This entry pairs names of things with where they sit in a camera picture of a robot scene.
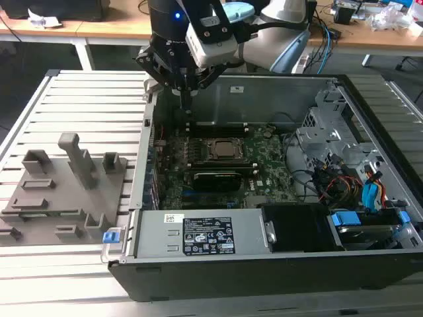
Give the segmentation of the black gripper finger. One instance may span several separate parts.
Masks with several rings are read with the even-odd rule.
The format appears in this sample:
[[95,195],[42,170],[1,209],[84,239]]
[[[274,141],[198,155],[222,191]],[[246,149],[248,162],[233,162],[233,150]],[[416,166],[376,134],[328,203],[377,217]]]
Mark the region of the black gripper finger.
[[184,75],[177,64],[166,64],[151,46],[139,52],[135,58],[137,64],[161,86],[168,88],[179,97],[180,107],[188,109],[188,90]]
[[199,90],[209,87],[223,72],[228,68],[229,64],[224,63],[221,65],[216,65],[208,67],[199,73],[196,73],[193,68],[188,70],[186,76],[186,110],[191,112],[192,107],[192,97],[197,94]]

